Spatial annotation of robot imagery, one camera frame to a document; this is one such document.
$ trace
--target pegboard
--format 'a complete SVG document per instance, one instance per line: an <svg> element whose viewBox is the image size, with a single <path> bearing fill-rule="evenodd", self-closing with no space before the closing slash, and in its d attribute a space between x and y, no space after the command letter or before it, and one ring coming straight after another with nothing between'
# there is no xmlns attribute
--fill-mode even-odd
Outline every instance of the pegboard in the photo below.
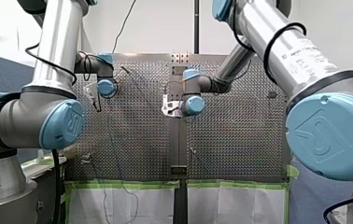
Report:
<svg viewBox="0 0 353 224"><path fill-rule="evenodd" d="M89 81L78 76L74 91L83 104L85 121L77 141L78 155L66 170L68 179L168 179L169 125L161 105L170 58L116 55L114 76L119 90L113 98L101 100L99 113L83 93L96 76ZM92 162L82 163L88 154Z"/></svg>
<svg viewBox="0 0 353 224"><path fill-rule="evenodd" d="M224 59L191 55L189 66L211 76ZM84 81L78 76L75 93L83 104L85 123L77 142L78 155L66 170L67 179L169 180L173 141L161 105L173 63L169 54L115 55L114 74L120 88L115 97L101 100L100 113L83 95L83 87L96 77ZM231 92L204 94L205 112L186 119L189 178L281 182L286 177L289 150L282 147L285 97L261 67L259 60L253 60ZM82 163L87 154L92 155L92 162Z"/></svg>
<svg viewBox="0 0 353 224"><path fill-rule="evenodd" d="M189 66L212 76L223 60L192 55ZM283 147L286 98L262 68L262 62L254 58L229 93L204 94L205 112L191 118L187 126L189 178L285 180L289 161L289 148Z"/></svg>

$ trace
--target wire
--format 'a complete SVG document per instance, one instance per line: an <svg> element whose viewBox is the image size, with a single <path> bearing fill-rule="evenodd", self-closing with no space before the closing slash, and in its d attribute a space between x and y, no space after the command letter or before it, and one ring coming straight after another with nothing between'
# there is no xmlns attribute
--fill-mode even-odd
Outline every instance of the wire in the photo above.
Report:
<svg viewBox="0 0 353 224"><path fill-rule="evenodd" d="M38 59L40 62L46 63L46 64L52 66L53 68L58 68L58 69L64 71L65 73L71 75L71 76L74 78L74 80L72 81L72 86L75 85L75 83L77 83L78 78L77 78L77 76L76 76L73 72L69 71L69 70L66 69L66 68L61 67L61 66L58 65L58 64L49 62L49 61L47 61L47 60L45 60L45 59L40 58L39 56L34 55L34 54L31 52L31 49L36 49L37 47L39 47L39 43L37 43L36 45L33 45L32 47L29 47L29 48L25 49L25 52L26 52L27 54L29 54L30 56L32 56L32 57Z"/></svg>
<svg viewBox="0 0 353 224"><path fill-rule="evenodd" d="M114 145L114 141L113 141L113 138L112 138L112 134L111 134L111 129L110 129L110 122L109 122L109 119L110 119L110 116L107 117L106 119L106 122L107 122L107 127L108 127L108 136L109 136L109 140L112 142L112 145ZM136 196L136 194L134 193L131 193L129 190L127 190L127 188L124 186L123 184L123 176L122 176L122 172L121 172L121 166L120 166L120 160L119 160L119 155L116 151L116 149L113 147L112 148L113 150L113 154L115 155L116 157L116 164L118 166L118 171L119 171L119 177L120 177L120 181L121 181L121 186L123 187L124 191L129 194L129 195L132 195L135 197L135 213L134 213L134 216L133 218L131 218L129 221L125 222L124 224L129 224L129 223L132 223L134 222L134 220L136 219L136 217L138 216L138 208L139 208L139 198L138 196Z"/></svg>
<svg viewBox="0 0 353 224"><path fill-rule="evenodd" d="M243 77L244 75L247 74L247 72L249 71L249 68L252 64L252 60L249 60L249 63L247 64L246 66L246 71L243 72L243 74L241 74L239 77L234 77L234 78L229 78L229 79L222 79L222 78L219 78L217 77L217 80L220 80L220 81L223 81L223 82L233 82L233 81L236 81L238 79L240 79L241 77ZM217 85L217 82L214 82L214 84L216 85L218 91L219 91L219 86Z"/></svg>
<svg viewBox="0 0 353 224"><path fill-rule="evenodd" d="M331 213L334 209L351 204L351 203L353 203L353 198L345 200L345 201L337 203L337 204L334 204L334 205L328 207L327 209L325 209L325 211L323 213L323 218L324 218L325 222L327 224L331 224L331 222L328 220L328 214Z"/></svg>
<svg viewBox="0 0 353 224"><path fill-rule="evenodd" d="M307 30L305 29L304 25L299 23L299 22L292 22L288 25L286 25L284 28L279 29L277 32L275 32L275 35L273 36L273 38L269 41L269 43L266 46L266 49L264 50L264 54L263 54L263 67L264 67L264 72L266 74L267 77L269 77L269 79L275 83L275 79L274 76L272 74L272 72L270 71L270 65L269 65L269 61L270 61L270 52L272 50L272 46L273 44L277 41L277 39L282 36L286 31L288 30L295 30L295 27L300 27L303 31L304 35L307 35Z"/></svg>
<svg viewBox="0 0 353 224"><path fill-rule="evenodd" d="M83 51L79 51L79 53L84 55L83 58L83 67L84 67L84 72L85 74L83 74L83 80L85 81L89 81L90 78L92 77L92 60L90 59L89 55ZM87 70L87 64L86 62L89 61L89 70Z"/></svg>
<svg viewBox="0 0 353 224"><path fill-rule="evenodd" d="M112 68L112 70L115 70L115 68L113 67L113 64L112 63L109 63L107 62L106 60L104 60L103 58L101 57L98 57L96 55L92 55L92 54L88 54L86 52L83 52L83 51L79 51L79 53L83 54L84 57L83 57L83 67L84 67L84 71L85 73L88 73L89 76L86 77L86 74L83 74L83 79L85 81L89 81L90 80L90 77L92 75L92 59L90 57L93 57L95 59L97 59L98 61L101 61L102 63L105 63L106 65L110 66Z"/></svg>
<svg viewBox="0 0 353 224"><path fill-rule="evenodd" d="M243 74L241 74L241 76L236 77L236 78L234 79L234 81L236 81L236 80L240 79L241 77L243 77L243 76L249 71L249 67L251 66L251 64L252 64L252 60L249 61L248 65L247 65L246 71L244 71Z"/></svg>
<svg viewBox="0 0 353 224"><path fill-rule="evenodd" d="M95 166L94 162L89 161L89 163L92 165L92 169L94 170L95 173L95 178L98 179L98 181L102 180L101 184L104 188L104 199L103 199L103 209L104 209L104 213L105 213L105 219L106 219L106 223L107 224L111 224L107 215L107 210L106 210L106 198L107 198L107 193L106 193L106 186L105 186L105 182L102 178L100 178L100 176L98 175L98 170L97 167Z"/></svg>
<svg viewBox="0 0 353 224"><path fill-rule="evenodd" d="M58 223L58 217L60 215L60 203L61 203L61 169L60 161L58 158L58 150L52 149L51 154L54 160L54 170L55 170L55 203L54 203L54 213L52 218L52 224Z"/></svg>
<svg viewBox="0 0 353 224"><path fill-rule="evenodd" d="M238 0L234 0L234 9L233 9L233 34L234 34L234 38L237 41L237 43L240 44L243 48L245 48L247 50L250 50L252 52L255 52L255 50L252 47L244 44L241 41L241 39L238 37L237 30L235 29L235 17L236 17L236 12L237 12L237 3L238 3Z"/></svg>
<svg viewBox="0 0 353 224"><path fill-rule="evenodd" d="M115 46L113 46L112 53L115 53L115 49L116 49L116 46L118 45L119 37L121 36L121 33L122 33L123 30L124 30L124 26L125 26L125 24L126 24L128 18L130 17L130 13L131 13L131 11L133 10L133 7L134 7L134 5L135 5L135 2L136 2L136 0L134 0L133 3L131 4L130 10L128 11L126 18L124 19L124 22L123 22L123 25L121 26L121 29L120 29L120 31L119 31L119 34L116 36Z"/></svg>

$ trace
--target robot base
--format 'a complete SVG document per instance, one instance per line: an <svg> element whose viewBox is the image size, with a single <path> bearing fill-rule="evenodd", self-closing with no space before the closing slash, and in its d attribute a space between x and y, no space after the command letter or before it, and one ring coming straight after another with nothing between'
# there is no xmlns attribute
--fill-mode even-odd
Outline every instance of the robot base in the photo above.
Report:
<svg viewBox="0 0 353 224"><path fill-rule="evenodd" d="M0 201L0 224L35 224L36 222L36 182L29 181L25 191Z"/></svg>

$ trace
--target blue joint cap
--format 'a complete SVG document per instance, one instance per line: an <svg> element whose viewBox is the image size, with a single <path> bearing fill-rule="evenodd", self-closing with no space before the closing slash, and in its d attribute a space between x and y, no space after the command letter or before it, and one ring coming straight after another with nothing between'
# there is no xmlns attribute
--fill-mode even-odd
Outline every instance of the blue joint cap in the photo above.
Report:
<svg viewBox="0 0 353 224"><path fill-rule="evenodd" d="M115 93L117 85L109 79L102 79L98 82L98 92L103 97L108 97Z"/></svg>
<svg viewBox="0 0 353 224"><path fill-rule="evenodd" d="M188 115L194 116L201 114L205 109L205 100L201 96L191 96L185 104L185 110Z"/></svg>
<svg viewBox="0 0 353 224"><path fill-rule="evenodd" d="M353 181L353 95L317 93L287 117L290 150L318 175Z"/></svg>
<svg viewBox="0 0 353 224"><path fill-rule="evenodd" d="M194 68L189 68L183 71L183 80L188 80L200 76L202 73Z"/></svg>
<svg viewBox="0 0 353 224"><path fill-rule="evenodd" d="M43 122L39 144L43 149L63 149L74 144L83 128L83 108L76 100L56 105Z"/></svg>
<svg viewBox="0 0 353 224"><path fill-rule="evenodd" d="M97 53L97 56L106 61L107 63L113 64L112 54L110 53Z"/></svg>
<svg viewBox="0 0 353 224"><path fill-rule="evenodd" d="M232 2L232 0L213 0L212 16L217 21L227 21L230 8L232 7Z"/></svg>

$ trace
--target white wall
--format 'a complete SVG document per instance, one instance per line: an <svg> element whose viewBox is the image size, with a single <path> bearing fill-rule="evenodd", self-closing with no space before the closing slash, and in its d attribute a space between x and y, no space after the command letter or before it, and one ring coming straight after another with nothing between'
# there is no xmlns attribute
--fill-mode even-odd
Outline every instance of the white wall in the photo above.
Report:
<svg viewBox="0 0 353 224"><path fill-rule="evenodd" d="M110 52L133 0L99 0L84 18L92 51ZM343 69L353 68L353 1L292 0L291 19ZM137 0L116 52L193 52L192 0ZM201 0L200 52L228 54L236 42L224 22L211 15L212 0ZM0 0L0 56L32 65L24 49L37 43L40 29L17 0Z"/></svg>
<svg viewBox="0 0 353 224"><path fill-rule="evenodd" d="M342 69L353 69L353 1L294 0L292 18L308 37Z"/></svg>
<svg viewBox="0 0 353 224"><path fill-rule="evenodd" d="M0 57L34 65L24 50L39 42L40 27L17 0L0 0Z"/></svg>
<svg viewBox="0 0 353 224"><path fill-rule="evenodd" d="M133 0L100 0L84 18L93 51L111 52ZM116 52L190 52L191 0L137 0Z"/></svg>

